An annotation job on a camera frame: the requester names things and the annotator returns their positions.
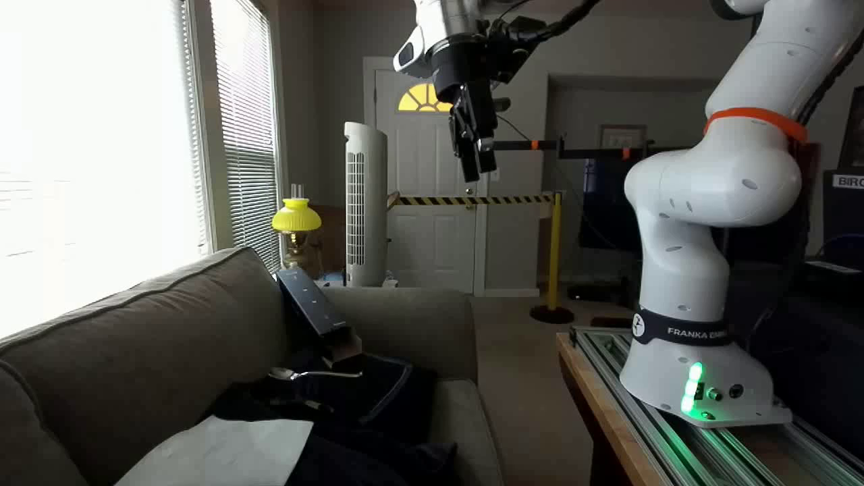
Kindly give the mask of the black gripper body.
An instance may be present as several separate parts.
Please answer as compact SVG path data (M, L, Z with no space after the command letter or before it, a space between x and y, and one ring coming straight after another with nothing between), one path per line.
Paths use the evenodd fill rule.
M461 87L507 82L532 49L512 37L451 35L432 45L432 82L443 103L454 103Z

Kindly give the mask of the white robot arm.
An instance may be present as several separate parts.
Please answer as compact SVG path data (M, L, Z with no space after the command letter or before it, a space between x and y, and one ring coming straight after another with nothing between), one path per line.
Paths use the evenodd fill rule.
M785 423L770 370L728 331L728 262L713 234L771 223L795 203L802 111L860 37L864 0L724 3L758 26L706 97L704 135L623 177L642 266L617 381L693 427Z

